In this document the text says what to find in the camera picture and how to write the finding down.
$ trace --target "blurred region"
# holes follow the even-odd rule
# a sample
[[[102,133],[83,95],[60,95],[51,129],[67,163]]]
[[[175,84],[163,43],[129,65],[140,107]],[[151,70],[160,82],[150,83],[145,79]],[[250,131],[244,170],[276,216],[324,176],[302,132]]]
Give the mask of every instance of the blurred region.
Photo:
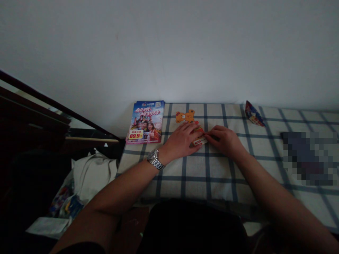
[[[337,186],[337,133],[285,132],[284,168],[305,186]]]

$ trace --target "silver watch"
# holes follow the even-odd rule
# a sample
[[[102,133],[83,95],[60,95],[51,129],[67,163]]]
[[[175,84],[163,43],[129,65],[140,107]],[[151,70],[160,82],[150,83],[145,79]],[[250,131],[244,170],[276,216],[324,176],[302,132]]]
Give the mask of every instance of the silver watch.
[[[150,164],[152,164],[154,167],[156,167],[158,170],[163,169],[165,166],[158,160],[158,153],[159,151],[157,149],[154,149],[151,151],[148,156],[147,160]]]

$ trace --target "checkered cloth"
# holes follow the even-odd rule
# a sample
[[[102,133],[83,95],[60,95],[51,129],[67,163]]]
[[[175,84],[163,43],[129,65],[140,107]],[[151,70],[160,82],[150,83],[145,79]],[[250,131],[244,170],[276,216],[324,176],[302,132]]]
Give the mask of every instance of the checkered cloth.
[[[339,233],[339,187],[304,186],[283,167],[281,132],[339,132],[339,114],[254,107],[263,117],[266,128],[254,125],[245,116],[245,105],[237,104],[175,104],[165,105],[162,143],[126,145],[118,169],[120,175],[146,158],[148,152],[165,143],[179,126],[176,112],[195,110],[195,120],[211,130],[222,125],[235,131],[247,151],[298,198],[328,229]],[[177,159],[160,171],[142,194],[149,203],[164,198],[182,198],[220,202],[232,201],[257,206],[253,193],[237,165],[210,144],[196,153]]]

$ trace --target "right hand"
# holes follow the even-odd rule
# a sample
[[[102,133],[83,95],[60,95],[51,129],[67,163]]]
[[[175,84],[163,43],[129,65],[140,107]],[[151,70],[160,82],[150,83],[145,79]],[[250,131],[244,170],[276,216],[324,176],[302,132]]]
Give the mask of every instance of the right hand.
[[[220,140],[216,141],[211,137],[211,135],[216,136]],[[205,133],[205,138],[208,142],[218,148],[226,157],[229,157],[234,161],[249,155],[237,134],[224,126],[214,126],[212,130]]]

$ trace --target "watch face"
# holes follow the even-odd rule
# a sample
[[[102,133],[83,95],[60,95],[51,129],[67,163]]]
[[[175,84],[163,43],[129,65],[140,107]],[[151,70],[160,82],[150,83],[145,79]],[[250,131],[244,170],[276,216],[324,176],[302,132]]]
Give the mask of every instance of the watch face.
[[[155,154],[156,154],[156,150],[151,151],[151,152],[148,154],[147,159],[148,159],[148,160],[154,159],[154,158],[155,158]]]

